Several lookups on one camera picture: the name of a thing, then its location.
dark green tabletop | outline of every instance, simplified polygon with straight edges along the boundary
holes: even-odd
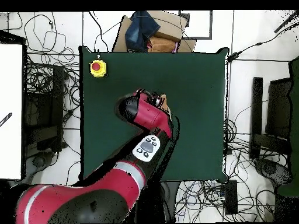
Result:
[[[114,114],[117,99],[139,88],[165,93],[180,119],[180,137],[162,180],[224,179],[222,173],[225,56],[202,53],[102,53],[108,77],[94,78],[96,53],[82,47],[84,177],[136,134]]]

wire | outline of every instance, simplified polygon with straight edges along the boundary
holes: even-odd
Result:
[[[34,17],[31,18],[26,23],[26,25],[27,25],[31,20],[34,20],[33,32],[34,32],[34,28],[35,28],[35,18],[40,17],[40,16],[44,16],[44,15],[35,15],[34,14]],[[27,96],[28,96],[29,101],[32,102],[33,104],[35,104],[36,108],[38,109],[39,103],[34,98],[34,93],[42,93],[45,95],[49,95],[51,97],[58,97],[58,96],[61,96],[61,94],[63,94],[64,100],[63,100],[63,105],[61,107],[64,112],[64,116],[62,119],[63,124],[64,124],[64,129],[65,130],[72,130],[72,129],[75,130],[75,128],[65,128],[65,126],[71,117],[79,118],[78,116],[76,116],[74,114],[75,111],[77,109],[79,109],[79,103],[80,103],[79,99],[77,99],[77,97],[76,97],[76,94],[78,93],[78,90],[79,90],[79,74],[77,72],[77,71],[79,71],[77,69],[77,68],[79,68],[79,63],[73,62],[73,60],[75,58],[75,54],[71,48],[66,47],[67,38],[64,34],[60,34],[65,37],[64,49],[60,52],[54,51],[53,48],[56,45],[56,42],[57,42],[56,37],[57,37],[58,33],[56,31],[56,23],[55,23],[55,18],[54,18],[53,13],[52,13],[52,16],[53,16],[54,26],[55,26],[55,32],[54,32],[55,33],[55,41],[54,41],[52,49],[44,47],[44,42],[45,42],[46,35],[47,35],[47,32],[46,32],[45,36],[44,36],[43,43],[40,41],[38,36],[36,36],[41,47],[42,47],[42,50],[34,50],[34,49],[30,48],[33,51],[37,51],[37,52],[34,52],[34,54],[41,56],[42,64],[35,64],[32,61],[32,59],[29,56],[27,56],[27,60],[28,60]],[[52,92],[53,78],[54,78],[53,77],[54,66],[62,67],[64,70],[63,89],[60,89],[59,91],[61,91],[61,92],[59,92],[59,93]],[[69,146],[69,148],[73,152],[80,155],[77,151],[73,150],[70,146]],[[51,166],[53,166],[57,163],[58,156],[59,156],[59,153],[57,155],[57,159],[56,159],[55,163],[52,164]]]
[[[64,130],[76,130],[79,131],[80,129],[76,129],[76,128],[63,128]]]
[[[68,145],[68,147],[69,147],[72,151],[74,151],[75,153],[77,153],[77,154],[80,156],[80,153],[78,153],[77,151],[73,150],[69,145]]]
[[[255,197],[256,205],[258,205],[258,196],[259,196],[259,194],[260,194],[260,193],[263,193],[263,192],[265,192],[265,191],[267,191],[267,192],[269,192],[269,193],[272,193],[274,196],[276,196],[276,194],[275,194],[273,191],[270,191],[270,190],[262,190],[262,191],[259,191],[259,192],[257,193],[256,197]],[[260,215],[260,212],[259,212],[259,206],[257,206],[256,209],[258,210],[258,214],[259,214],[260,218],[262,219],[262,221],[263,221],[263,222],[267,222],[267,220],[266,220],[266,219],[263,219],[262,216]],[[269,209],[268,209],[268,211],[269,211],[270,213],[272,213],[272,215],[274,215],[273,210],[269,210]]]
[[[258,43],[254,44],[254,45],[251,45],[251,46],[247,47],[247,48],[244,49],[244,50],[241,50],[241,51],[239,51],[239,52],[234,52],[233,54],[231,54],[231,55],[228,57],[228,62],[231,62],[231,61],[237,59],[237,58],[239,57],[239,55],[240,55],[242,52],[244,52],[244,51],[246,51],[246,50],[248,50],[248,49],[250,49],[250,48],[252,48],[252,47],[254,47],[254,46],[261,46],[262,44],[266,44],[266,43],[271,42],[272,40],[276,39],[276,38],[277,38],[280,34],[282,34],[283,32],[289,31],[289,30],[291,30],[292,28],[294,28],[294,27],[296,27],[296,26],[298,26],[298,25],[299,25],[299,22],[296,22],[296,23],[292,24],[291,26],[286,27],[285,29],[283,29],[283,30],[280,31],[279,33],[277,33],[273,38],[271,38],[271,39],[268,40],[268,41],[258,42]]]
[[[69,169],[68,169],[68,176],[69,176],[69,171],[71,170],[71,168],[72,168],[74,165],[76,165],[77,163],[79,163],[79,162],[80,162],[80,161],[75,162],[72,166],[69,167]]]
[[[20,27],[13,28],[13,29],[10,29],[9,26],[8,26],[7,29],[1,29],[0,31],[8,31],[8,32],[9,32],[9,30],[17,30],[17,29],[21,29],[21,28],[23,27],[23,20],[22,20],[22,18],[21,18],[20,13],[17,12],[17,14],[18,14],[18,16],[20,17],[20,20],[21,20],[21,26],[20,26]]]
[[[28,48],[31,49],[32,51],[38,51],[38,52],[42,52],[42,53],[49,53],[50,51],[53,50],[53,48],[54,48],[54,46],[55,46],[55,44],[56,44],[56,40],[57,40],[57,30],[56,30],[56,23],[55,23],[55,17],[54,17],[54,14],[53,14],[53,12],[51,12],[51,13],[52,13],[52,17],[53,17],[53,21],[54,21],[54,27],[55,27],[55,41],[54,41],[54,44],[53,44],[52,48],[51,48],[49,51],[44,51],[44,47],[43,47],[43,50],[42,50],[42,51],[32,49],[32,48],[30,47],[30,45],[29,45],[29,40],[28,40],[27,33],[26,33],[26,26],[27,26],[27,24],[28,24],[31,20],[34,20],[36,17],[39,17],[39,16],[44,16],[45,18],[47,18],[47,19],[49,20],[49,24],[50,24],[50,23],[52,23],[52,21],[49,19],[49,17],[46,16],[46,15],[37,15],[37,16],[36,16],[35,13],[34,13],[34,17],[30,18],[30,19],[26,22],[26,24],[25,24],[25,26],[24,26],[24,32],[25,32],[25,36],[26,36],[26,40],[27,40]]]
[[[109,52],[109,49],[108,49],[108,45],[106,44],[106,42],[103,40],[103,37],[102,37],[102,28],[100,26],[100,24],[97,22],[97,20],[93,17],[93,15],[91,14],[90,11],[88,11],[88,13],[90,14],[90,16],[92,17],[92,19],[96,22],[96,24],[99,26],[100,28],[100,39],[103,41],[103,43],[106,45],[106,48],[107,48],[107,52]]]
[[[263,100],[261,103],[268,102],[269,100],[270,100],[270,99]],[[238,115],[236,116],[236,119],[235,119],[235,121],[234,121],[234,124],[236,123],[237,118],[239,117],[239,115],[240,115],[241,113],[243,113],[245,110],[251,108],[252,106],[254,106],[254,105],[256,105],[256,104],[261,104],[261,103],[255,103],[255,104],[252,104],[252,105],[250,105],[249,107],[245,108],[244,110],[240,111],[240,112],[238,113]]]

red robot arm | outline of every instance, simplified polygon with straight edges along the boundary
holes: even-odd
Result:
[[[105,175],[101,175],[100,167],[73,186],[23,186],[16,202],[15,222],[123,222],[155,173],[172,135],[170,117],[157,107],[158,100],[144,90],[120,99],[116,114],[144,132],[103,163],[113,163]]]

black cable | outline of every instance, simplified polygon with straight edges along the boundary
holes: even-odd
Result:
[[[42,50],[42,51],[32,49],[32,48],[29,46],[29,40],[28,40],[27,33],[26,33],[26,26],[27,26],[27,24],[28,24],[31,20],[35,19],[35,18],[38,17],[38,16],[44,16],[45,18],[47,18],[47,19],[49,20],[49,24],[50,24],[50,23],[52,23],[52,21],[49,19],[49,17],[46,16],[46,15],[35,15],[35,14],[34,14],[34,17],[30,18],[30,19],[26,22],[26,24],[25,24],[25,26],[24,26],[24,32],[25,32],[25,36],[26,36],[26,39],[27,39],[27,45],[28,45],[28,48],[31,49],[32,51],[38,51],[38,52],[41,52],[41,53],[49,53],[50,51],[53,50],[53,48],[54,48],[54,46],[55,46],[55,44],[56,44],[56,40],[57,40],[57,30],[56,30],[56,23],[55,23],[55,17],[54,17],[54,14],[53,14],[53,12],[51,12],[51,13],[52,13],[53,21],[54,21],[54,27],[55,27],[55,33],[56,33],[56,35],[55,35],[55,41],[54,41],[54,44],[53,44],[52,48],[51,48],[49,51],[44,51],[44,47],[43,47],[43,50]]]
[[[76,130],[79,131],[80,129],[76,129],[76,128],[63,128],[64,130]]]
[[[90,14],[90,16],[92,17],[92,19],[96,22],[96,24],[99,26],[100,28],[100,39],[103,41],[103,43],[106,45],[106,48],[107,48],[107,52],[109,52],[109,49],[108,49],[108,45],[106,44],[106,42],[103,40],[103,37],[102,37],[102,28],[100,26],[100,24],[97,22],[97,20],[93,17],[93,15],[91,14],[90,11],[88,11],[88,13]]]
[[[234,52],[233,54],[231,54],[230,56],[228,56],[228,59],[227,59],[228,62],[231,62],[231,61],[237,59],[237,58],[239,57],[239,55],[240,55],[242,52],[244,52],[244,51],[246,51],[246,50],[248,50],[248,49],[250,49],[250,48],[252,48],[252,47],[254,47],[254,46],[261,46],[262,44],[266,44],[266,43],[268,43],[268,42],[271,42],[272,40],[276,39],[276,38],[278,37],[278,35],[280,35],[282,32],[289,31],[289,30],[291,30],[292,28],[294,28],[294,27],[296,27],[296,26],[298,26],[298,25],[299,25],[299,22],[294,23],[294,24],[292,24],[291,26],[286,27],[285,29],[283,29],[282,31],[280,31],[279,33],[277,33],[273,38],[271,38],[271,39],[268,40],[268,41],[258,42],[258,43],[254,44],[254,45],[251,45],[251,46],[247,47],[247,48],[244,49],[244,50],[241,50],[241,51],[239,51],[239,52]]]
[[[13,28],[13,29],[10,29],[9,28],[9,24],[8,24],[8,27],[7,29],[0,29],[1,31],[7,31],[9,33],[10,30],[17,30],[17,29],[21,29],[23,27],[23,20],[21,18],[21,15],[19,12],[17,12],[18,16],[20,17],[20,20],[21,20],[21,26],[20,27],[16,27],[16,28]]]
[[[71,168],[72,168],[74,165],[76,165],[77,163],[79,163],[79,162],[80,162],[80,161],[75,162],[72,166],[69,167],[69,169],[68,169],[68,176],[69,176],[69,171],[71,170]]]
[[[68,145],[68,147],[69,147],[72,151],[74,151],[75,153],[77,153],[77,154],[80,156],[80,153],[78,153],[77,151],[73,150],[69,145]]]
[[[65,73],[64,88],[61,90],[62,94],[64,95],[64,102],[63,102],[63,106],[61,106],[61,107],[62,107],[63,111],[66,112],[66,115],[64,115],[64,118],[63,118],[63,123],[65,126],[71,117],[79,118],[74,115],[74,111],[79,108],[79,104],[78,104],[79,100],[75,97],[75,93],[79,89],[79,86],[78,86],[79,85],[79,75],[76,72],[75,68],[79,67],[79,63],[72,62],[72,60],[74,60],[74,58],[75,58],[74,52],[71,48],[66,47],[66,42],[67,42],[66,36],[64,34],[61,34],[61,35],[63,35],[65,37],[64,49],[61,52],[56,52],[53,50],[53,48],[56,44],[56,39],[55,39],[53,48],[51,49],[51,53],[50,53],[50,51],[45,51],[45,50],[49,50],[49,49],[45,48],[44,44],[37,37],[37,39],[39,40],[39,42],[42,46],[42,51],[35,50],[35,51],[37,51],[35,54],[41,55],[41,61],[44,65],[43,64],[35,64],[29,56],[27,57],[28,58],[27,92],[28,93],[43,93],[43,94],[50,95],[52,97],[60,96],[60,94],[53,95],[53,93],[51,92],[51,90],[53,88],[53,66],[50,65],[50,60],[54,59],[55,63],[53,63],[53,65],[58,65],[58,66],[62,67],[64,70],[64,73]],[[67,62],[62,61],[60,56],[64,57],[67,60]],[[67,101],[69,101],[70,108],[67,108]],[[73,150],[70,146],[69,146],[69,148],[73,152],[79,154],[77,151]]]
[[[266,189],[265,189],[265,190],[259,191],[259,192],[256,194],[256,197],[255,197],[256,205],[258,205],[258,196],[259,196],[259,194],[260,194],[260,193],[263,193],[263,192],[265,192],[265,191],[267,191],[267,192],[269,192],[269,193],[272,193],[274,196],[276,196],[276,194],[275,194],[273,191],[270,191],[270,190],[266,190]],[[256,209],[257,209],[258,214],[259,214],[259,217],[262,219],[262,221],[263,221],[263,222],[267,222],[267,220],[266,220],[266,219],[264,220],[264,219],[262,218],[262,216],[260,215],[259,207],[258,207],[258,206],[256,207]]]
[[[264,102],[268,102],[269,100],[270,100],[270,99],[263,100],[262,103],[264,103]],[[247,107],[247,108],[243,109],[242,111],[240,111],[240,112],[238,113],[238,115],[236,116],[236,119],[235,119],[235,121],[234,121],[234,124],[236,123],[237,118],[239,117],[239,115],[240,115],[241,113],[243,113],[245,110],[251,108],[251,107],[254,106],[255,104],[252,104],[252,105],[250,105],[249,107]]]

cardboard box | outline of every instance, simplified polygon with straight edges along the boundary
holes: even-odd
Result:
[[[181,40],[183,36],[182,30],[185,29],[187,23],[185,18],[162,10],[148,10],[147,12],[160,25],[159,30],[154,35],[155,37],[179,42],[177,53],[190,53],[194,50],[196,40]],[[131,23],[132,21],[127,16],[123,16],[119,33],[112,49],[113,52],[127,52],[125,34]]]

